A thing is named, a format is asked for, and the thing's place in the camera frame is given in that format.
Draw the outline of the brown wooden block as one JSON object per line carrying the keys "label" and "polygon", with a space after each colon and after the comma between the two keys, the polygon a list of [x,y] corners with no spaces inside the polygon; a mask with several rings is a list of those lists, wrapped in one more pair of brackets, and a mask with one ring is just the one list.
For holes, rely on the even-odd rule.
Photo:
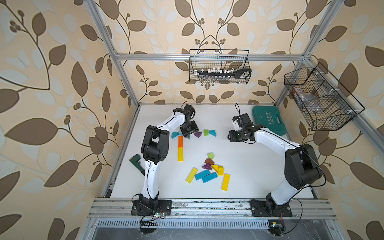
{"label": "brown wooden block", "polygon": [[215,164],[215,162],[212,159],[209,159],[209,158],[205,160],[205,163],[209,164],[209,165],[214,165]]}

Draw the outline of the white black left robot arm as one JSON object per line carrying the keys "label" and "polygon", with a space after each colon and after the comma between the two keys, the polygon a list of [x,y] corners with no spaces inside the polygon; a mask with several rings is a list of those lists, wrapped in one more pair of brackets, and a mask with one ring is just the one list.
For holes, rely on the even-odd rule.
{"label": "white black left robot arm", "polygon": [[171,200],[159,199],[159,173],[162,162],[169,152],[170,133],[180,128],[182,137],[188,138],[197,133],[199,128],[193,120],[195,108],[186,104],[176,108],[169,118],[162,123],[146,128],[141,146],[141,153],[145,160],[145,181],[138,199],[132,200],[132,216],[169,216],[172,211]]}

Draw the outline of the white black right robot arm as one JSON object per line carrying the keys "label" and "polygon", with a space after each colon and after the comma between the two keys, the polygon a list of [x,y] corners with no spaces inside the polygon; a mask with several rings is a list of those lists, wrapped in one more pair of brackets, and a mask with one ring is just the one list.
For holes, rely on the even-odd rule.
{"label": "white black right robot arm", "polygon": [[263,144],[284,157],[284,180],[261,201],[267,215],[281,213],[284,207],[304,188],[319,180],[323,171],[311,145],[300,145],[271,132],[261,124],[253,124],[248,114],[232,118],[234,129],[229,131],[230,142]]}

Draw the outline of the teal triangular prism block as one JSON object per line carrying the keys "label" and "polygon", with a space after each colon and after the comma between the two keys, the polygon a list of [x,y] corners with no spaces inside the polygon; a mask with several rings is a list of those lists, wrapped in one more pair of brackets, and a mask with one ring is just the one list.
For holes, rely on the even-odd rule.
{"label": "teal triangular prism block", "polygon": [[217,134],[216,134],[216,131],[215,130],[209,130],[209,134],[216,137]]}
{"label": "teal triangular prism block", "polygon": [[179,136],[179,133],[178,132],[172,132],[172,139],[174,139],[175,137],[178,137]]}

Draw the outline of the orange rectangular block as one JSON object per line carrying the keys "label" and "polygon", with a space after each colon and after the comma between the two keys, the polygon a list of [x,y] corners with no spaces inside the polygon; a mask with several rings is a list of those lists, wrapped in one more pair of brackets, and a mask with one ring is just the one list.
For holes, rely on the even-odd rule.
{"label": "orange rectangular block", "polygon": [[184,143],[184,137],[183,136],[178,136],[178,148],[183,148],[183,143]]}

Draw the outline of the teal rectangular block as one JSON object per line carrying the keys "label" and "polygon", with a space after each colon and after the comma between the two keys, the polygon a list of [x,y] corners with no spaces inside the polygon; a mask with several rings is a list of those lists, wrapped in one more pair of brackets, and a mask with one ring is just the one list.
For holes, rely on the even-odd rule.
{"label": "teal rectangular block", "polygon": [[218,177],[217,173],[211,173],[211,174],[208,174],[208,175],[204,176],[202,178],[202,181],[203,181],[203,183],[207,183],[207,182],[209,182],[211,180],[216,179],[217,177]]}
{"label": "teal rectangular block", "polygon": [[195,179],[198,181],[198,180],[200,180],[200,179],[202,179],[202,178],[204,178],[210,174],[211,174],[211,172],[209,170],[204,170],[202,172],[197,173],[195,175]]}

